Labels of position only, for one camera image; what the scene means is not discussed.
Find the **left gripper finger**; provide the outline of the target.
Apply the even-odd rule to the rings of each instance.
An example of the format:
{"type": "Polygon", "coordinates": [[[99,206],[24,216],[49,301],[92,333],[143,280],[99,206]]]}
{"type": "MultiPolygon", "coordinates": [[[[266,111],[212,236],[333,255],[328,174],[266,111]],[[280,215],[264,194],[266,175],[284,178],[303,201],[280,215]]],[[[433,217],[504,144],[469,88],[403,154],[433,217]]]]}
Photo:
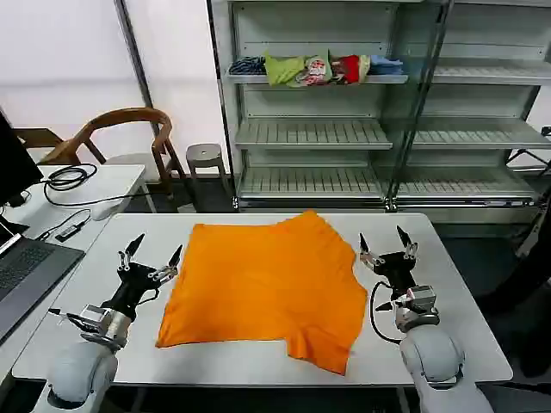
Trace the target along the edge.
{"type": "Polygon", "coordinates": [[[155,282],[168,282],[177,275],[177,266],[182,257],[183,246],[179,245],[167,265],[149,273],[147,278],[155,282]]]}
{"type": "Polygon", "coordinates": [[[135,255],[136,251],[138,250],[141,242],[143,241],[145,237],[145,234],[140,234],[137,238],[132,240],[128,246],[124,250],[119,250],[118,254],[120,257],[120,265],[118,267],[119,270],[129,270],[130,269],[130,262],[133,259],[133,256],[135,255]]]}

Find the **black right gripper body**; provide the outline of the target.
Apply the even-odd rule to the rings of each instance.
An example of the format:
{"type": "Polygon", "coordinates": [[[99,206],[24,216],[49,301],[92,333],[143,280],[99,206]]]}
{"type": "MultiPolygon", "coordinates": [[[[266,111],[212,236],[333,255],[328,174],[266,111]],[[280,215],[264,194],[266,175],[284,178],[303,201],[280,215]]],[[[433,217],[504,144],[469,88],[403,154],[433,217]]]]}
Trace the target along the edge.
{"type": "Polygon", "coordinates": [[[407,258],[405,252],[393,252],[380,256],[374,264],[374,272],[386,277],[392,289],[392,298],[398,298],[417,285],[412,276],[417,260],[407,258]]]}

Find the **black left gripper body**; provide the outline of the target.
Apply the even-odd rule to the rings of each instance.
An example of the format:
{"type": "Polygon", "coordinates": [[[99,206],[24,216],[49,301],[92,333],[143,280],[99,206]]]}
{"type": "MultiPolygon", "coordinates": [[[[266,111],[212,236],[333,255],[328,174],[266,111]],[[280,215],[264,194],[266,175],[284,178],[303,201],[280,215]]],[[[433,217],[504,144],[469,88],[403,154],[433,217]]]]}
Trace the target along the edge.
{"type": "Polygon", "coordinates": [[[121,284],[113,297],[104,302],[104,307],[135,319],[136,307],[143,302],[142,296],[147,291],[155,292],[154,297],[146,299],[145,302],[154,300],[158,296],[161,283],[149,276],[154,271],[154,268],[136,262],[130,262],[129,269],[118,269],[117,274],[121,284]]]}

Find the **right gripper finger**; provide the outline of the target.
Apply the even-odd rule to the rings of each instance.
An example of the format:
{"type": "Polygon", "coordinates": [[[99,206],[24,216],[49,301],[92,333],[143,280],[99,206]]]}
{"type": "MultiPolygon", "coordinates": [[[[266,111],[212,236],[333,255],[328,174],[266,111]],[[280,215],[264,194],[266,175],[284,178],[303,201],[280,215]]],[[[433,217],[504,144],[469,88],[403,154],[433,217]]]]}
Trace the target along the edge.
{"type": "Polygon", "coordinates": [[[415,260],[417,258],[418,243],[413,242],[410,235],[399,225],[396,226],[401,243],[405,248],[405,259],[415,260]]]}
{"type": "Polygon", "coordinates": [[[360,259],[362,262],[364,262],[366,265],[369,265],[370,267],[380,266],[385,263],[385,260],[378,255],[374,254],[368,247],[367,241],[365,240],[365,237],[360,232],[359,233],[359,244],[360,244],[360,259]]]}

